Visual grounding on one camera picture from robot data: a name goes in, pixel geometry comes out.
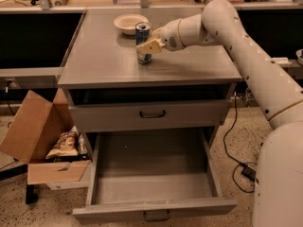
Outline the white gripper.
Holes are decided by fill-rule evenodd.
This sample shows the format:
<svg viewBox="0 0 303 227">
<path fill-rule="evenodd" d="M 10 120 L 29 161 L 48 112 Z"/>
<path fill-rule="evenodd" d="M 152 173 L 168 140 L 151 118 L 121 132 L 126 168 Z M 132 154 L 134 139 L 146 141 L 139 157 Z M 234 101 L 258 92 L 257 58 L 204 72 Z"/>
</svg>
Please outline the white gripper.
<svg viewBox="0 0 303 227">
<path fill-rule="evenodd" d="M 160 53 L 163 47 L 168 51 L 183 50 L 186 47 L 183 38 L 182 19 L 168 22 L 165 26 L 154 30 L 151 35 L 160 37 L 161 40 L 153 38 L 139 44 L 136 47 L 137 53 L 156 54 Z"/>
</svg>

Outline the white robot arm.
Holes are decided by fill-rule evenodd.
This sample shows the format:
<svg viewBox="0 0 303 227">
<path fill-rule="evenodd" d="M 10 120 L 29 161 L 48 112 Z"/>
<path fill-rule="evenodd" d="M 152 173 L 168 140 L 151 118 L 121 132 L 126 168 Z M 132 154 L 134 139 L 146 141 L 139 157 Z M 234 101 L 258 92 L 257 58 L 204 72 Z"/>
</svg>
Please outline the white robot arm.
<svg viewBox="0 0 303 227">
<path fill-rule="evenodd" d="M 219 44 L 236 63 L 272 127 L 258 156 L 253 227 L 303 227 L 303 92 L 245 31 L 235 7 L 213 0 L 156 29 L 141 54 Z"/>
</svg>

